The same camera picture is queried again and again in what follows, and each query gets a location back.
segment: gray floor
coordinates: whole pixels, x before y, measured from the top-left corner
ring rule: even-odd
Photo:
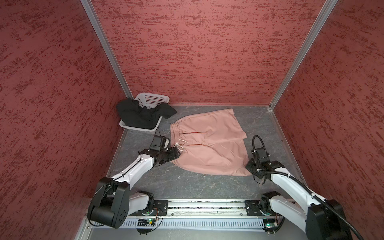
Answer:
[[[246,232],[246,231],[210,231],[210,230],[187,230],[187,229],[156,229],[147,236],[139,235],[136,229],[112,229],[112,228],[92,228],[89,240],[105,239],[129,239],[129,240],[192,240],[192,239],[220,239],[220,240],[308,240],[305,233],[285,220],[281,229],[276,235],[265,232]]]
[[[264,140],[267,151],[271,154],[271,160],[280,161],[285,167],[299,179],[303,179],[296,162],[291,162],[283,148],[282,140],[277,133],[276,126],[270,118],[266,107],[246,106],[176,106],[177,114],[169,119],[163,119],[159,129],[162,135],[170,137],[170,124],[178,119],[197,113],[206,113],[220,109],[232,108],[243,130],[247,133],[244,139],[251,158],[251,140],[258,134]],[[152,135],[129,130],[122,148],[111,166],[111,176],[119,173],[132,163],[137,152],[148,148],[152,142]],[[259,198],[261,194],[276,190],[285,197],[289,197],[276,184],[267,181],[260,185],[253,181],[252,176],[221,176],[205,175],[183,170],[172,163],[166,163],[160,167],[154,167],[146,172],[135,184],[132,191],[144,190],[154,194],[155,198]]]

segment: laundry basket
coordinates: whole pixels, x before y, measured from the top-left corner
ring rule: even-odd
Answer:
[[[164,95],[159,95],[159,94],[152,94],[152,93],[139,93],[135,100],[139,101],[139,106],[140,107],[147,107],[148,109],[154,108],[160,103],[168,103],[169,102],[169,97],[164,96]],[[125,123],[120,120],[120,127],[124,127],[127,129],[131,130],[136,130],[136,131],[142,131],[144,133],[148,134],[155,134],[157,127],[160,124],[160,121],[163,117],[160,117],[159,120],[157,121],[156,127],[154,129],[144,129],[144,128],[138,128],[138,127],[128,127],[125,125]]]

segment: black cloth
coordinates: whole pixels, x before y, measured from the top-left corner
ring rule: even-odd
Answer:
[[[177,113],[168,103],[148,109],[140,107],[138,101],[130,98],[119,102],[116,108],[126,126],[144,129],[154,129],[161,116],[167,119]]]

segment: side wall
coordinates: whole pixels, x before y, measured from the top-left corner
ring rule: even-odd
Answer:
[[[384,239],[383,12],[339,0],[274,110],[308,185],[365,239]]]
[[[93,0],[132,94],[268,105],[324,0]]]
[[[2,239],[73,239],[125,98],[79,0],[0,3]]]

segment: drawstring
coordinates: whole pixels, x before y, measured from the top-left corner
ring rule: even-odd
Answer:
[[[179,141],[182,141],[182,142],[187,142],[187,141],[185,141],[185,140],[183,140],[183,139],[180,139],[180,138],[178,138],[178,140],[179,140]],[[175,145],[173,145],[173,146],[174,146],[174,147],[177,147],[177,149],[178,149],[180,152],[184,151],[183,146],[180,146],[179,142],[176,142]]]

